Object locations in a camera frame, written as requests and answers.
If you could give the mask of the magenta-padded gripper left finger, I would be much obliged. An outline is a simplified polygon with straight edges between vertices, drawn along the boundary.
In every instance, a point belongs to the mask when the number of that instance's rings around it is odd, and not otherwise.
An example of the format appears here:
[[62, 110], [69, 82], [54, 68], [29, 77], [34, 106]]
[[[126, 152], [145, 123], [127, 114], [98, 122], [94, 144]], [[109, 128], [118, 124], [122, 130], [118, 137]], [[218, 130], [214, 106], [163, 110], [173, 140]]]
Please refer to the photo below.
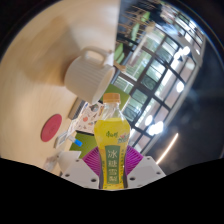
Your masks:
[[98, 189], [100, 186], [101, 158], [95, 147], [83, 158], [80, 151], [61, 154], [62, 177], [84, 188]]

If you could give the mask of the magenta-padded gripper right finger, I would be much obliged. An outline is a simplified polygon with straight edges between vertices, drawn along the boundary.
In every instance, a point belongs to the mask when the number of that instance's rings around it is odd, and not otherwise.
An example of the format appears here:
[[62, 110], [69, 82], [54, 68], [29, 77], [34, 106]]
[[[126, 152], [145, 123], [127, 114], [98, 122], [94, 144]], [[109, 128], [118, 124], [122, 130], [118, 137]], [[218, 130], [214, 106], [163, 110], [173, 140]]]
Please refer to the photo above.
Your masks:
[[127, 147], [124, 160], [124, 187], [143, 187], [165, 177], [165, 173], [151, 156], [143, 156], [131, 146]]

